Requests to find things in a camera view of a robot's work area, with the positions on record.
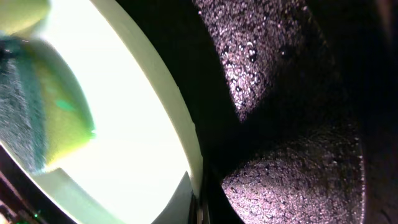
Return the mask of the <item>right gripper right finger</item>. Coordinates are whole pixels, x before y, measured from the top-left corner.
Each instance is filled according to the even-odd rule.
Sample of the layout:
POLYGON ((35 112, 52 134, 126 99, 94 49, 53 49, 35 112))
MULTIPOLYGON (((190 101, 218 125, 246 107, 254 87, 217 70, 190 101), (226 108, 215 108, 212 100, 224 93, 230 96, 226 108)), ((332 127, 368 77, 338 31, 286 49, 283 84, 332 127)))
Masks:
POLYGON ((204 224, 244 224, 229 203, 208 161, 203 162, 200 203, 204 224))

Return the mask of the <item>teal plate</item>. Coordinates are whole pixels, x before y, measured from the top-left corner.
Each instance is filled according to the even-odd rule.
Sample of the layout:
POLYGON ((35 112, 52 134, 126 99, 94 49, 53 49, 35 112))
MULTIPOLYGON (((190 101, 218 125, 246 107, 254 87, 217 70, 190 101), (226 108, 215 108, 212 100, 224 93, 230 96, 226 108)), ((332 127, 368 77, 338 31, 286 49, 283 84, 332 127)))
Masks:
POLYGON ((154 46, 111 0, 1 2, 1 37, 50 44, 74 73, 95 138, 41 174, 1 144, 2 223, 151 223, 185 172, 201 223, 202 156, 182 94, 154 46))

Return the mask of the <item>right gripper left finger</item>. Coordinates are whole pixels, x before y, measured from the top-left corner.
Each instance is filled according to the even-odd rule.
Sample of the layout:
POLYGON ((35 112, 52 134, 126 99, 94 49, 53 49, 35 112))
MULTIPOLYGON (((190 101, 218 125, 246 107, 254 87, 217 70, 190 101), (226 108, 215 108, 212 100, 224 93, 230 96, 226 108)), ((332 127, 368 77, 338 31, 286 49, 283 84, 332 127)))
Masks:
POLYGON ((195 198, 188 172, 185 172, 168 204, 152 224, 189 224, 195 198))

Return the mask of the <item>green yellow sponge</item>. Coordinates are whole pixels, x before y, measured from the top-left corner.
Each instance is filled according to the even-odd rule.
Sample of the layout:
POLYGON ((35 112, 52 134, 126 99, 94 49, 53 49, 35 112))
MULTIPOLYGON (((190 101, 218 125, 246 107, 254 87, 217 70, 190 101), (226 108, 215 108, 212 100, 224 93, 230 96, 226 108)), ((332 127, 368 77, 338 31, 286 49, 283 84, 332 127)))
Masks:
POLYGON ((95 124, 77 79, 48 43, 1 37, 1 144, 31 174, 95 138, 95 124))

